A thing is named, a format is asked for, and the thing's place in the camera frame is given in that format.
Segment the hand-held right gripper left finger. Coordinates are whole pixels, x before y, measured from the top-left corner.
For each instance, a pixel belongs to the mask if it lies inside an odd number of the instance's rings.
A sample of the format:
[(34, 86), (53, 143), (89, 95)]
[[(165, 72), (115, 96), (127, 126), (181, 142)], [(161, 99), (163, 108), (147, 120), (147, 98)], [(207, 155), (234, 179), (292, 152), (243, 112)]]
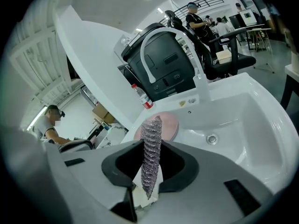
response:
[(51, 196), (58, 224), (137, 223), (133, 178), (143, 160), (143, 142), (130, 141), (98, 150), (60, 153), (45, 145), (57, 197)]

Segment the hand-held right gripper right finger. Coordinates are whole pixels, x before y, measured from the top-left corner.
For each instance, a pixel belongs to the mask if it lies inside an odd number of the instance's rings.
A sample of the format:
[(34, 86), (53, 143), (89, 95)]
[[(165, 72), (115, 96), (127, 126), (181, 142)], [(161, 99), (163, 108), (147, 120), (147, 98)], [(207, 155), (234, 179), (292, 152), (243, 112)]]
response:
[(234, 181), (263, 205), (272, 192), (255, 176), (229, 158), (203, 149), (170, 141), (170, 145), (192, 155), (199, 164), (195, 180), (180, 192), (162, 193), (142, 224), (230, 224), (244, 213), (225, 183)]

